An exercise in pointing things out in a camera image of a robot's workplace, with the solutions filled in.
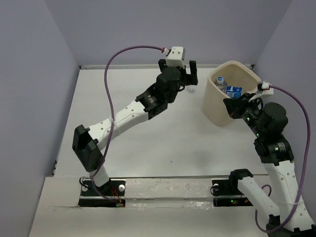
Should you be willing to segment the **blue label bottle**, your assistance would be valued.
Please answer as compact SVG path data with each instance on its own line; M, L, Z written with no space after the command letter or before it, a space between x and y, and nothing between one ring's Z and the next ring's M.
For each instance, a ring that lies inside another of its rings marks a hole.
M238 99L242 95L242 88L237 86L228 86L223 77L218 77L215 81L217 88L233 99Z

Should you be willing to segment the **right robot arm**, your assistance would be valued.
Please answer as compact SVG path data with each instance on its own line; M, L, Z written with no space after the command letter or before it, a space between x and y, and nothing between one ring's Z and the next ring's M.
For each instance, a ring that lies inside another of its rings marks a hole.
M314 237L316 225L301 197L294 167L294 155L282 132L288 123L286 110L278 103L263 104L259 95L245 93L238 99L223 100L228 115L242 119L255 134L255 150L269 179L272 200L247 169L230 173L231 193L243 193L256 208L255 215L266 220L262 232L270 237Z

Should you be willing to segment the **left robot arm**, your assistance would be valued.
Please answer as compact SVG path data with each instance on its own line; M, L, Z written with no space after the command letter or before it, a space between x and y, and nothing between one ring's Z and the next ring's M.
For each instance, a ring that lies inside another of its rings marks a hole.
M106 194L110 186L111 180L103 166L105 158L101 153L108 150L109 142L165 111L186 86L198 84L196 61L189 62L190 74L185 67L167 65L164 59L160 59L158 64L161 73L156 82L128 106L100 123L90 127L79 125L74 130L73 151L93 181L92 189L98 195Z

